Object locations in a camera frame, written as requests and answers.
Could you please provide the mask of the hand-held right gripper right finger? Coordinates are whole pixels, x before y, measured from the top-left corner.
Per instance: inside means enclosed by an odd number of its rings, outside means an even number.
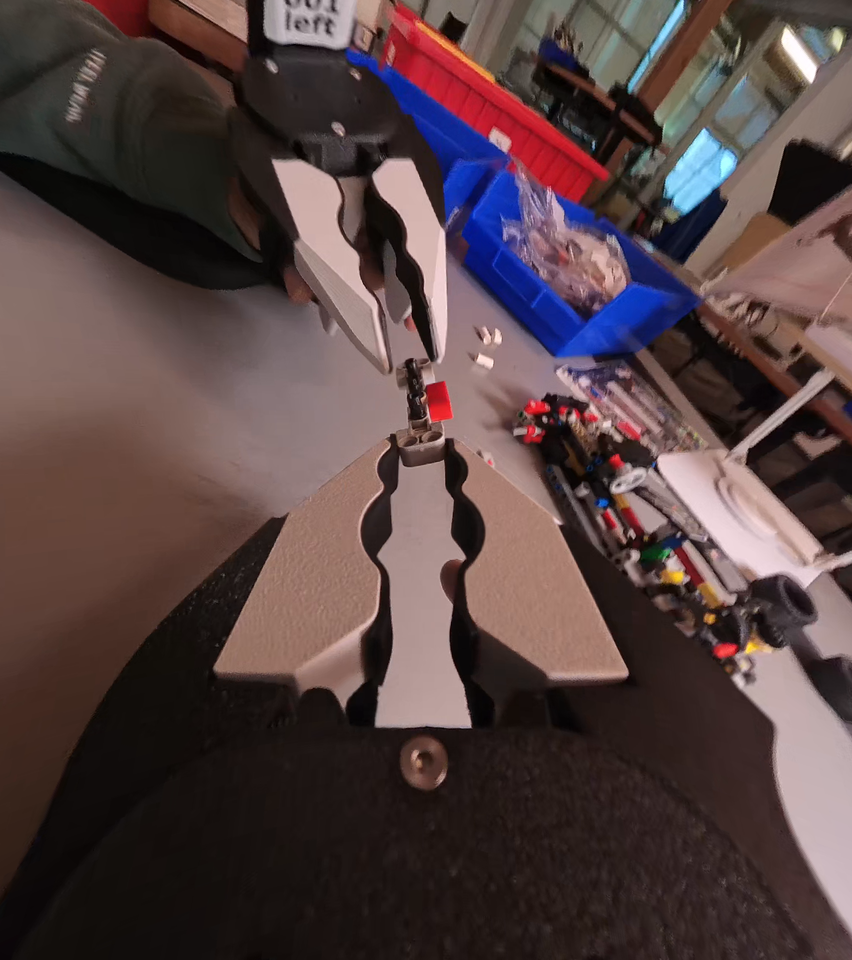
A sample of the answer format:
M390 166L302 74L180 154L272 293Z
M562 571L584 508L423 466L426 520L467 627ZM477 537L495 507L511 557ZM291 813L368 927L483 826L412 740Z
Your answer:
M564 527L457 439L446 443L444 470L462 553L450 648L470 722L496 724L517 694L625 681Z

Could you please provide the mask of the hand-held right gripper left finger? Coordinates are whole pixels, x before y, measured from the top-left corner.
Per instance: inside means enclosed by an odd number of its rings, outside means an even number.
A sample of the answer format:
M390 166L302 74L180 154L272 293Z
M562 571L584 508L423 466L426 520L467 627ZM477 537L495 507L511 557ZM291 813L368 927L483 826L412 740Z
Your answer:
M361 525L385 484L381 439L285 518L216 662L216 678L297 694L325 689L345 706L366 682L362 637L379 612L383 576Z

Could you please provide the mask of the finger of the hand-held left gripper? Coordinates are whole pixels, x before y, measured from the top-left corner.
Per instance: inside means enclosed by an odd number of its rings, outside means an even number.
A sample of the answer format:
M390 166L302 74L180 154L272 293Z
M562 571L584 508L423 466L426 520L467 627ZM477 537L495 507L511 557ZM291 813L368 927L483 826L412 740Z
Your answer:
M380 374L392 374L384 309L363 278L356 247L368 178L332 176L299 159L272 166L295 228L293 261L324 329L341 330Z
M365 190L365 226L382 242L384 306L411 319L427 358L443 361L448 334L446 235L410 158L386 159Z

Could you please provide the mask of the lego car chassis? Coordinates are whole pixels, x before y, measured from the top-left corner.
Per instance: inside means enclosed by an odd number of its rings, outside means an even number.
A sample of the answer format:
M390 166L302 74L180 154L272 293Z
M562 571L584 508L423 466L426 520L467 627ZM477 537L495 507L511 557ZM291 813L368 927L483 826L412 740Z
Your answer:
M697 642L740 689L770 652L749 581L659 473L651 448L593 404L548 393L513 436L539 451L563 521Z

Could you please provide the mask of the grey lego beam assembly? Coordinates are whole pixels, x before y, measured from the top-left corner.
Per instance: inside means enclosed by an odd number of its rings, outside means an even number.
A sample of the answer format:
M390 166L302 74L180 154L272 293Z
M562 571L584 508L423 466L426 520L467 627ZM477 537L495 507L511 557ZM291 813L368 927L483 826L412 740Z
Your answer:
M395 435L402 463L412 468L442 462L445 425L454 416L446 382L436 380L430 360L416 358L397 367L396 379L406 396L407 426Z

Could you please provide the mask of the lego instruction booklet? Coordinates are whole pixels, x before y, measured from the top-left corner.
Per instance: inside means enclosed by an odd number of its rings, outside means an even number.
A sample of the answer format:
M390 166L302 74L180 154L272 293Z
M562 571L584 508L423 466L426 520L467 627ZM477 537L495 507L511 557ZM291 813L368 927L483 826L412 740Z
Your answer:
M717 278L710 294L808 321L803 344L852 390L852 187Z

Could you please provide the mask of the clear bags of lego parts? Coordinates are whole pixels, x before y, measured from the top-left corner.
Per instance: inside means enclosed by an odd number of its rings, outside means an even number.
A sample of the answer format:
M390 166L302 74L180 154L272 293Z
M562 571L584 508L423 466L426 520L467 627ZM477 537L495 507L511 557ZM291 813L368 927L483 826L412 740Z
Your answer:
M551 187L518 164L519 218L502 220L503 241L563 302L589 319L631 282L624 250L610 233L574 222Z

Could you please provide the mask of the person's left hand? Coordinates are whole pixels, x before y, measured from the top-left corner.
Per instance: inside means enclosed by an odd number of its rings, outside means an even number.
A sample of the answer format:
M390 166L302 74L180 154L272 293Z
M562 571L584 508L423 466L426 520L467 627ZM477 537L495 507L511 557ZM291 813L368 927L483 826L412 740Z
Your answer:
M316 294L296 266L295 241L287 225L254 194L237 160L233 166L227 209L244 241L258 253L265 281L284 291L294 305L316 305Z

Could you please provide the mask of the blue plastic bin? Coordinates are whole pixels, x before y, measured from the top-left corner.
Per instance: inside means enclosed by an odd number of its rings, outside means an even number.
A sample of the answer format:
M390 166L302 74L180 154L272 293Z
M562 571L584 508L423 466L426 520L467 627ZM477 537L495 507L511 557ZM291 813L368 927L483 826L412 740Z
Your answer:
M504 226L520 220L513 172L493 177L463 229L466 269L553 357L633 354L700 306L701 295L632 237L566 198L558 198L558 203L568 225L614 238L624 255L624 291L588 318L504 239Z
M346 52L350 63L376 74L389 87L401 109L411 116L443 174L446 226L472 209L509 163L507 153L466 124L409 79L369 54Z

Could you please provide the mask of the red plastic bin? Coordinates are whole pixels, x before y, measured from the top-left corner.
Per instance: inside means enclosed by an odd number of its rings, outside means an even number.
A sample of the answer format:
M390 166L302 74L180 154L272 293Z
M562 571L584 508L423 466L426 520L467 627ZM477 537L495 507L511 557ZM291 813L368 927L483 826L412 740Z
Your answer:
M543 114L498 85L492 75L403 5L391 14L381 65L395 69L460 121L524 166L542 185L581 201L603 185L607 169Z

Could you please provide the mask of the holographic sticker sheet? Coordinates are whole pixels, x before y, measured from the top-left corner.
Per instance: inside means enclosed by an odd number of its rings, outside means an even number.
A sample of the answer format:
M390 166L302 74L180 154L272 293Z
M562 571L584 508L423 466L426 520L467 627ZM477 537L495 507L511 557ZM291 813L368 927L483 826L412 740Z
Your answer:
M624 361L563 364L554 373L569 396L654 454L708 448L682 412Z

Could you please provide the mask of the black chair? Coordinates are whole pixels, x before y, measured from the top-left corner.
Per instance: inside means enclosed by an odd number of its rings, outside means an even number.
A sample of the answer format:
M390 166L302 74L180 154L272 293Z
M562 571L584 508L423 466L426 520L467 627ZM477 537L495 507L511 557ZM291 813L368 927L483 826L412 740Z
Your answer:
M768 213L794 227L852 186L852 162L806 140L783 150Z

